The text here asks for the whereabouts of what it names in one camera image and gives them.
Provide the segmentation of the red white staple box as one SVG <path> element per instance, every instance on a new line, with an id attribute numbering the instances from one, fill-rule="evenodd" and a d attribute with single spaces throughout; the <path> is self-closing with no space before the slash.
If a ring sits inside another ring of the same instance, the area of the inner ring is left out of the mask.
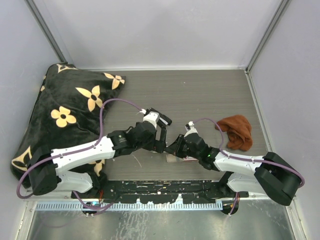
<path id="1" fill-rule="evenodd" d="M 174 156 L 172 154 L 167 154 L 166 155 L 166 161 L 168 163 L 180 163 L 180 162 L 192 162 L 192 161 L 196 161 L 197 162 L 198 160 L 196 158 L 193 158 L 193 157 L 190 157 L 190 156 L 180 158 L 180 157 Z"/>

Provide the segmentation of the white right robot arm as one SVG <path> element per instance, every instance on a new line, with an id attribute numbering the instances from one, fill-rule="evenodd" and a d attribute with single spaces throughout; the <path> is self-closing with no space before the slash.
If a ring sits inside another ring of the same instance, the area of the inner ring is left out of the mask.
<path id="1" fill-rule="evenodd" d="M 280 205 L 289 206 L 305 182 L 274 152 L 264 156 L 233 154 L 206 144 L 192 122 L 186 129 L 186 134 L 179 135 L 165 151 L 181 159 L 194 158 L 207 170 L 230 172 L 228 179 L 219 184 L 219 191 L 225 197 L 235 192 L 260 193 Z"/>

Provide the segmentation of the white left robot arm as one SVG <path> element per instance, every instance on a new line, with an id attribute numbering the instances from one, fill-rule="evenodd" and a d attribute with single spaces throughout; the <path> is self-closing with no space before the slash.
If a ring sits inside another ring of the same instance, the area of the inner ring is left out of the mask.
<path id="1" fill-rule="evenodd" d="M 115 130 L 97 141 L 53 150 L 45 145 L 38 148 L 27 164 L 33 194 L 41 196 L 54 190 L 77 191 L 88 198 L 95 198 L 100 193 L 98 178 L 73 169 L 95 161 L 130 155 L 139 149 L 163 153 L 166 127 L 172 124 L 172 120 L 153 108 L 142 110 L 142 113 L 142 121 L 134 127 Z"/>

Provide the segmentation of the black stapler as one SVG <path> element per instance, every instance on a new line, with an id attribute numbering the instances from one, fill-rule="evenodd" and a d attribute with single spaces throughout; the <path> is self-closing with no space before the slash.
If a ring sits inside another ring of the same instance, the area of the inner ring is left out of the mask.
<path id="1" fill-rule="evenodd" d="M 158 113 L 158 114 L 159 114 L 159 120 L 157 121 L 157 124 L 158 124 L 160 127 L 170 126 L 170 125 L 172 124 L 173 121 L 172 121 L 168 116 L 160 113 L 158 110 L 156 110 L 156 109 L 154 109 L 154 108 L 152 108 L 152 107 L 149 108 L 148 110 L 149 110 L 150 112 L 155 112 L 155 113 Z"/>

